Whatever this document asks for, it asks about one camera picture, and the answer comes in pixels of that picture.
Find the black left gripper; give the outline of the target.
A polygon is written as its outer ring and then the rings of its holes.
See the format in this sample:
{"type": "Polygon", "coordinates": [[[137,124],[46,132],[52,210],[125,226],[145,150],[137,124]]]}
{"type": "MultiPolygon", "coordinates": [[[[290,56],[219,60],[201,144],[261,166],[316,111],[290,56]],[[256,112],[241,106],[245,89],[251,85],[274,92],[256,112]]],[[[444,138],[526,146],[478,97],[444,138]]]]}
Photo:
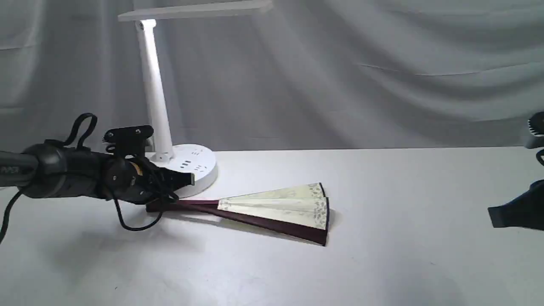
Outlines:
{"type": "Polygon", "coordinates": [[[193,173],[165,170],[146,158],[100,156],[100,198],[133,204],[169,203],[169,189],[194,186],[193,173]]]}

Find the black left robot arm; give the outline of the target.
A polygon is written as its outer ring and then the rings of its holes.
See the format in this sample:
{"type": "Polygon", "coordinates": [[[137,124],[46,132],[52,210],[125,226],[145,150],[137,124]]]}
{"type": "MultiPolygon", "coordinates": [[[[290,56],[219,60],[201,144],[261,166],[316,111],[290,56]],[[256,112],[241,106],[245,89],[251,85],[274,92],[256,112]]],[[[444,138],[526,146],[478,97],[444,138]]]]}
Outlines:
{"type": "Polygon", "coordinates": [[[1,186],[17,187],[33,199],[117,199],[137,205],[194,184],[194,174],[158,167],[146,158],[123,159],[87,149],[35,144],[23,153],[1,153],[1,186]]]}

